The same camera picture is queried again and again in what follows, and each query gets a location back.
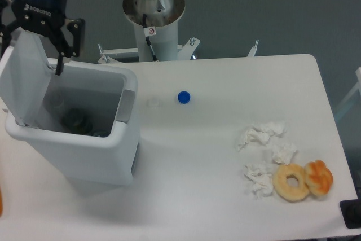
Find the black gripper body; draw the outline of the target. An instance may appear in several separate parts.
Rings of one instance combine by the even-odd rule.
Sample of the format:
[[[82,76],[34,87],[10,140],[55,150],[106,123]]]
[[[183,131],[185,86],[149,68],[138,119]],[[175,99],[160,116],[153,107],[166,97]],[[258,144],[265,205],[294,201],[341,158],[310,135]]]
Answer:
[[[12,12],[24,30],[49,37],[61,32],[67,0],[14,0]]]

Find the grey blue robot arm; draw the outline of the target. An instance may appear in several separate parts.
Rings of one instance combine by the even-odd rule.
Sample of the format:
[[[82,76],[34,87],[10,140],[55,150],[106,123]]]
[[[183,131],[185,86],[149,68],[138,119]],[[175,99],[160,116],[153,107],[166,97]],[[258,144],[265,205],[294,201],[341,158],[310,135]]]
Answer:
[[[1,9],[11,7],[15,16],[8,25],[1,24],[1,53],[5,53],[17,28],[50,40],[58,52],[56,75],[61,75],[64,58],[78,57],[83,49],[84,19],[66,17],[67,0],[1,0]]]

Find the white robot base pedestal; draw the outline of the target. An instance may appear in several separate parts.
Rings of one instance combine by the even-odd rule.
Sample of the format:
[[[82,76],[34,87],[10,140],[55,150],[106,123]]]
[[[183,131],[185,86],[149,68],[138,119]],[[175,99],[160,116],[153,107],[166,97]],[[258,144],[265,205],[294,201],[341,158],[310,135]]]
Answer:
[[[140,62],[178,59],[178,21],[185,0],[123,0],[132,23]]]

